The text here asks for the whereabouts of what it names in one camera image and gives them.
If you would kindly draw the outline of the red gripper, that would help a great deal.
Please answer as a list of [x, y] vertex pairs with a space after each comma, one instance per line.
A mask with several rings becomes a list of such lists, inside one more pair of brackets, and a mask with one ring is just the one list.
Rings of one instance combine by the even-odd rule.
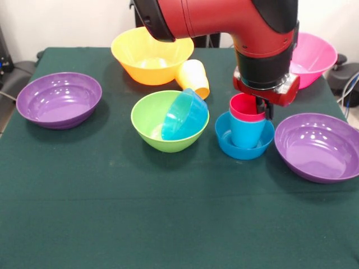
[[265, 112], [267, 120], [272, 120], [274, 115], [274, 105], [288, 106], [291, 104], [299, 90], [300, 77], [293, 73], [285, 75], [284, 82], [272, 89], [253, 89], [245, 85], [241, 80], [238, 67], [234, 69], [233, 86], [236, 90], [245, 94], [255, 96], [256, 112]]

